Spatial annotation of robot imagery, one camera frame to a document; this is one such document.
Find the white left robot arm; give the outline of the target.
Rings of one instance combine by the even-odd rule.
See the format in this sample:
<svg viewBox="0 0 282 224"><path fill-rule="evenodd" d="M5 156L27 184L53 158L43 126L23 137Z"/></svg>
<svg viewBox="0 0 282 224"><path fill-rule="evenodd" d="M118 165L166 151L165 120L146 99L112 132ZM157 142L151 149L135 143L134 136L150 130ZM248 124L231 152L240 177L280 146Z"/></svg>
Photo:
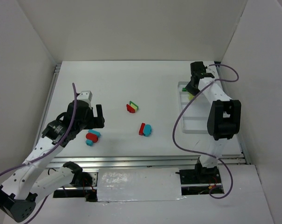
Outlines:
<svg viewBox="0 0 282 224"><path fill-rule="evenodd" d="M48 123L30 155L0 184L0 209L3 212L21 223L32 214L38 202L58 188L65 185L93 187L96 184L96 178L71 161L39 179L47 165L80 131L104 127L101 105L96 105L96 112L94 116L89 103L77 100L69 103L66 112Z"/></svg>

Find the red rectangular lego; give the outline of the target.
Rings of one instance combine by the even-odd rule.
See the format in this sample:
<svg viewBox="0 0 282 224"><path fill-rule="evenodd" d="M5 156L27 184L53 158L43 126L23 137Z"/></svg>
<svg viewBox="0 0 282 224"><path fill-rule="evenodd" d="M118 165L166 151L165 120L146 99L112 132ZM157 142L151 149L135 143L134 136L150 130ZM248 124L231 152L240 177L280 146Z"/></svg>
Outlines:
<svg viewBox="0 0 282 224"><path fill-rule="evenodd" d="M145 126L145 123L141 123L140 129L138 132L139 135L144 135L144 126Z"/></svg>

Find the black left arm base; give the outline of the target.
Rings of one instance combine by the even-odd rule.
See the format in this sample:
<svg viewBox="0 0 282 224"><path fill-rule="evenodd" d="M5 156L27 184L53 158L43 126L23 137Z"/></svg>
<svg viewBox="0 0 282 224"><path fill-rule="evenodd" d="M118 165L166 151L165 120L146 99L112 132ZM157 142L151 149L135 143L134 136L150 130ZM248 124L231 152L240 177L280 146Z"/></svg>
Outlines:
<svg viewBox="0 0 282 224"><path fill-rule="evenodd" d="M74 171L74 178L70 182L74 189L62 186L62 190L57 189L54 192L53 198L84 198L86 202L97 202L98 173L83 172L83 169L72 161L64 163L63 167Z"/></svg>

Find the blue oval lego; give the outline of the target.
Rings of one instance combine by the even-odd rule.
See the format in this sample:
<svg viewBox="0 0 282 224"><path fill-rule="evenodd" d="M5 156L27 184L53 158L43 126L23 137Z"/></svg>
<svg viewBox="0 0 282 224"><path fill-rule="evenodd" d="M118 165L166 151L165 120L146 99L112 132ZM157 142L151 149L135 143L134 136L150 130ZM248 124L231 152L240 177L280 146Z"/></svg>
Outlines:
<svg viewBox="0 0 282 224"><path fill-rule="evenodd" d="M143 128L143 136L148 137L152 133L152 126L149 124L145 124Z"/></svg>

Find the red half-round lego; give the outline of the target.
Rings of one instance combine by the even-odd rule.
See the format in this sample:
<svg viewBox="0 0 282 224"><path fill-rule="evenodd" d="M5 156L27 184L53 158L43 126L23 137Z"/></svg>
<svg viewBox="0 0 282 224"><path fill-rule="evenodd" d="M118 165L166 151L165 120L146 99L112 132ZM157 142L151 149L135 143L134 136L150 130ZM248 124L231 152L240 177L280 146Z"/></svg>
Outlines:
<svg viewBox="0 0 282 224"><path fill-rule="evenodd" d="M136 112L133 108L130 107L129 104L126 105L126 109L129 113L135 113Z"/></svg>

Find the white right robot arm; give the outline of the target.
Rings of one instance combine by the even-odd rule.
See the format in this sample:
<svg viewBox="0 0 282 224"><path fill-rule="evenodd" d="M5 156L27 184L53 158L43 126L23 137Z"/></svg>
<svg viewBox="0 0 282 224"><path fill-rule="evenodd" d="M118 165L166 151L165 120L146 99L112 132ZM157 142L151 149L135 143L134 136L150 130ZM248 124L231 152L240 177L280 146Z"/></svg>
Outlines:
<svg viewBox="0 0 282 224"><path fill-rule="evenodd" d="M191 79L186 90L197 97L204 94L211 105L206 127L211 136L207 152L201 155L195 165L199 175L214 174L227 141L239 132L241 119L241 102L230 98L216 83L218 79L207 72L203 62L190 64Z"/></svg>

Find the lime curved lego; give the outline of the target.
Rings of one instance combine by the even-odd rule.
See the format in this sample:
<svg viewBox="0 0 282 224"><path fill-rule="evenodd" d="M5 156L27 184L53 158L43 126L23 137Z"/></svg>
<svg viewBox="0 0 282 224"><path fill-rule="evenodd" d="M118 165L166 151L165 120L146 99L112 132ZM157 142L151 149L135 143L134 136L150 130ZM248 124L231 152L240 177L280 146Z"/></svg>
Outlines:
<svg viewBox="0 0 282 224"><path fill-rule="evenodd" d="M194 96L192 94L189 94L188 99L192 100L194 98Z"/></svg>

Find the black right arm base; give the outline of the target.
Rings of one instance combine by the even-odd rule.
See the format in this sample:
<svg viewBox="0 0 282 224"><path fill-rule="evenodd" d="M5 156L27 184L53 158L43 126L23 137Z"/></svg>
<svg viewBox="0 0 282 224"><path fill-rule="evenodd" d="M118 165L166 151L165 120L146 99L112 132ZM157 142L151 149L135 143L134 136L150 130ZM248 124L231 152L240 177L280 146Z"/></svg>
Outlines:
<svg viewBox="0 0 282 224"><path fill-rule="evenodd" d="M181 184L219 184L221 183L219 169L203 167L199 159L193 169L182 169L176 172Z"/></svg>

